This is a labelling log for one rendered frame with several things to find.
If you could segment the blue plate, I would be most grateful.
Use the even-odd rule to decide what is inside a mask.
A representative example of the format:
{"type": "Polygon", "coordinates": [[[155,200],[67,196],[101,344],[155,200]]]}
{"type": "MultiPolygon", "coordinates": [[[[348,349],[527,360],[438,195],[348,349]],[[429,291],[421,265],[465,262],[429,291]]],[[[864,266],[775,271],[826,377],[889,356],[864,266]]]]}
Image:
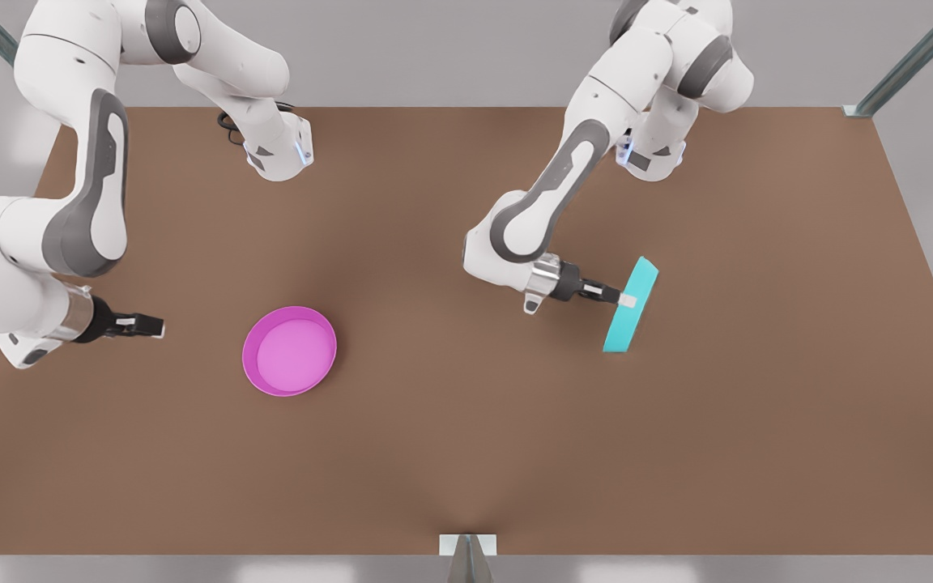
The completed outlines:
{"type": "Polygon", "coordinates": [[[658,280],[658,268],[647,258],[643,256],[638,258],[621,292],[611,324],[608,326],[603,353],[626,353],[628,351],[656,280],[658,280]]]}

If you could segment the pink plate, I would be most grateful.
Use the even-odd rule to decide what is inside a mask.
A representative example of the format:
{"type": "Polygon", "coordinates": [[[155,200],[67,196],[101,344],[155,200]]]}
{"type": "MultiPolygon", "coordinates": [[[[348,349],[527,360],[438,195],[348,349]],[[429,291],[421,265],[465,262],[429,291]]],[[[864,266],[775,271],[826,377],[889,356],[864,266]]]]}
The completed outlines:
{"type": "Polygon", "coordinates": [[[322,383],[337,357],[325,315],[304,306],[276,309],[245,336],[241,362],[249,383],[271,396],[296,396],[322,383]]]}

